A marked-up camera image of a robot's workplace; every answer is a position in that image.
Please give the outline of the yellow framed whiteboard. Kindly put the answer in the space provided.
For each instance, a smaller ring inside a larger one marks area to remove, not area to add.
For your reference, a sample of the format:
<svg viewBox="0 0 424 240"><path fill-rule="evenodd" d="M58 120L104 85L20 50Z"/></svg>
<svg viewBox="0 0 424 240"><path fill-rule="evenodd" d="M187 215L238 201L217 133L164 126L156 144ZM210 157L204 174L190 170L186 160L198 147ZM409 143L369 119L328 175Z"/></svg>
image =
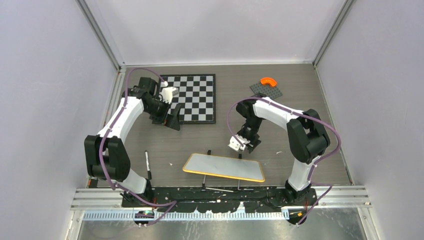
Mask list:
<svg viewBox="0 0 424 240"><path fill-rule="evenodd" d="M255 160L193 153L184 164L186 173L263 183L265 175Z"/></svg>

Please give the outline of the black white checkerboard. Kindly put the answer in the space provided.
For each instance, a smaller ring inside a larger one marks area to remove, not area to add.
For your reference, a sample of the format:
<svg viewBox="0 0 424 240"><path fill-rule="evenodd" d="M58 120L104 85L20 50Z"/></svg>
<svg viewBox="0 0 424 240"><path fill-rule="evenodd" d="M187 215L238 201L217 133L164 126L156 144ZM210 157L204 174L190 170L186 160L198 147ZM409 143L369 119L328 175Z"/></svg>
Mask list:
<svg viewBox="0 0 424 240"><path fill-rule="evenodd" d="M216 75L215 74L167 74L161 76L170 87L176 87L179 95L172 99L168 113L177 106L181 124L216 123Z"/></svg>

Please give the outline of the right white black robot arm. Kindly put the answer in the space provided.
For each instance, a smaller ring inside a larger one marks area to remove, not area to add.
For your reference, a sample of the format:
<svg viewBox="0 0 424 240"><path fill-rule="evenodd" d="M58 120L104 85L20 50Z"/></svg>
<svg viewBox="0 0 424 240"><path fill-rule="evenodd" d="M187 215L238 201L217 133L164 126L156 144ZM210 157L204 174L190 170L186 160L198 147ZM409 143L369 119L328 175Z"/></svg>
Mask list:
<svg viewBox="0 0 424 240"><path fill-rule="evenodd" d="M291 205L299 205L311 188L314 163L325 153L331 141L320 116L314 109L289 108L266 96L248 97L235 105L245 119L241 129L232 134L228 146L236 152L251 153L260 143L262 121L270 121L287 132L289 149L294 157L291 174L282 195Z"/></svg>

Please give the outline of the black white marker pen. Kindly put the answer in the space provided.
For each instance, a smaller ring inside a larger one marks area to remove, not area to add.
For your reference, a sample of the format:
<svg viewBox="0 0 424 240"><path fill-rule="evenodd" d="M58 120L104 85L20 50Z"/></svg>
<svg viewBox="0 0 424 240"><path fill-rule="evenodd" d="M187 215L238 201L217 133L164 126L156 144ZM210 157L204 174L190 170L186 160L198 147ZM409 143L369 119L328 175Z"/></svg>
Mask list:
<svg viewBox="0 0 424 240"><path fill-rule="evenodd" d="M148 153L147 150L145 150L144 154L145 154L145 163L146 163L146 170L147 170L147 179L151 180L152 179L152 172L151 172L151 168L150 168L149 153Z"/></svg>

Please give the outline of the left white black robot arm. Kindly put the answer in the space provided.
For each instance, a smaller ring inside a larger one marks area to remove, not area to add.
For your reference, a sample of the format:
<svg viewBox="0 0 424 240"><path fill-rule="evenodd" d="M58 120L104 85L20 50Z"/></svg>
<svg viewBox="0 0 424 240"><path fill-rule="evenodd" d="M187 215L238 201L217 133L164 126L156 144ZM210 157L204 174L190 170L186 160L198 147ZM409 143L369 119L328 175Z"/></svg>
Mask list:
<svg viewBox="0 0 424 240"><path fill-rule="evenodd" d="M148 207L154 199L151 177L142 177L132 170L125 140L143 113L155 124L180 130L181 107L177 105L172 109L172 102L178 95L177 87L149 77L141 77L137 85L127 88L109 122L97 134L88 135L84 140L88 175L121 187L129 197L134 196L141 207Z"/></svg>

